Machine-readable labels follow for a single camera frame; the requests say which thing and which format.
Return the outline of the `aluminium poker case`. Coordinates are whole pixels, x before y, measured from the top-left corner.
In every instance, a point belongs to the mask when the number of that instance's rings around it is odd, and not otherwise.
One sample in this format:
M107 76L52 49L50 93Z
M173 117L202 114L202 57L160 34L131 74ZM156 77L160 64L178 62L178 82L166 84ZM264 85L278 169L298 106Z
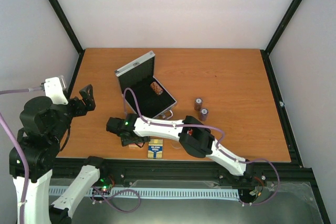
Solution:
M126 88L130 88L136 96L141 114L149 118L158 118L177 104L176 99L154 76L154 66L155 53L149 51L114 72L127 104L136 111L131 92L124 93ZM152 82L157 82L162 87L161 95L151 89Z

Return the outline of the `blue gold card deck box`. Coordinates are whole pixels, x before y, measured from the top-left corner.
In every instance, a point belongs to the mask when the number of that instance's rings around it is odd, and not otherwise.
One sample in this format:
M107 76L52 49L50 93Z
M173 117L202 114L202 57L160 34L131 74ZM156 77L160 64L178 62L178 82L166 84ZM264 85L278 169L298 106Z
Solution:
M152 138L148 144L148 158L162 159L163 156L163 139Z

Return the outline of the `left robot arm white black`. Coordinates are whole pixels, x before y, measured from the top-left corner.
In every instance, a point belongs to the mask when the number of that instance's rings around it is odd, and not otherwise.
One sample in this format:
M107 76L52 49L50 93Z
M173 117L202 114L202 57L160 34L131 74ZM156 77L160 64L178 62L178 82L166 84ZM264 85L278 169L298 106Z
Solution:
M48 203L49 185L60 141L69 136L72 119L96 107L92 85L60 103L47 95L29 100L19 118L23 127L9 153L9 173L18 199L18 223L71 223L79 203L94 183L108 180L103 158L88 157L79 174L56 201Z

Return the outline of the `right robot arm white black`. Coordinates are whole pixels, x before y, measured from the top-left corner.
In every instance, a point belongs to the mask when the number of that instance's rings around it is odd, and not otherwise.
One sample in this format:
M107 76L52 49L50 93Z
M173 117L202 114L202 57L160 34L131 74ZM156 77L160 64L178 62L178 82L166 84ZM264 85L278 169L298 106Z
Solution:
M211 133L214 127L203 125L192 116L183 120L166 121L128 114L117 126L117 135L127 145L137 140L158 137L180 143L188 155L209 158L234 176L246 173L246 159L237 156L221 145Z

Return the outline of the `red card deck box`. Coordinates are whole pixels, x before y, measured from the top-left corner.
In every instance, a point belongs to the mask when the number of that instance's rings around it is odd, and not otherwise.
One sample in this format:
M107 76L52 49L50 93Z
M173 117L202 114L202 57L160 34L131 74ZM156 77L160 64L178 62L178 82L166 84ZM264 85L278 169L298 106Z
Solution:
M143 146L144 143L133 143L128 145L129 148L142 148Z

